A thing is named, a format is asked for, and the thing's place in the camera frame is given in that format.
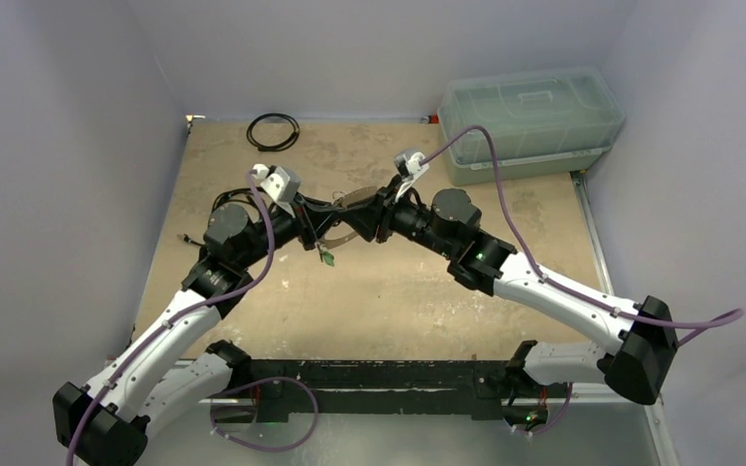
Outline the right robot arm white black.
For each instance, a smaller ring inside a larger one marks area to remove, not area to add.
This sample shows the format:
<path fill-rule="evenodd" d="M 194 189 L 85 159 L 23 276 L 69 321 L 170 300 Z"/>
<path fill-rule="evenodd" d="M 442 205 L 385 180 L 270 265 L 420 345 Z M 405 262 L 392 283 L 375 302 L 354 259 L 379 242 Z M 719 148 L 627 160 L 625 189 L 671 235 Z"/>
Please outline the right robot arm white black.
<path fill-rule="evenodd" d="M 340 217 L 367 242 L 403 236 L 445 257 L 448 273 L 465 288 L 523 304 L 589 339 L 586 345 L 522 344 L 506 370 L 514 392 L 529 395 L 553 383 L 604 383 L 631 402 L 657 402 L 679 349 L 671 312 L 661 299 L 636 302 L 532 266 L 515 246 L 481 228 L 482 213 L 462 189 L 442 189 L 425 206 L 382 187 L 345 207 Z"/>

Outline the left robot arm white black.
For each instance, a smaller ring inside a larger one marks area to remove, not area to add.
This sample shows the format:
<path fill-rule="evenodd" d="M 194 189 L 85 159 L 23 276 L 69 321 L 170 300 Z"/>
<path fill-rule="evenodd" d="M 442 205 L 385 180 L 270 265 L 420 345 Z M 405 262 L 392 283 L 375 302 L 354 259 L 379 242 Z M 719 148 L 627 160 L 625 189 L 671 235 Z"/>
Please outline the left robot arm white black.
<path fill-rule="evenodd" d="M 210 396 L 237 397 L 256 385 L 251 358 L 219 341 L 182 370 L 175 363 L 269 273 L 275 251 L 298 240 L 314 249 L 339 220 L 338 206 L 297 196 L 286 207 L 253 201 L 212 210 L 199 258 L 158 317 L 86 383 L 53 395 L 55 431 L 68 465 L 133 465 L 157 431 Z"/>

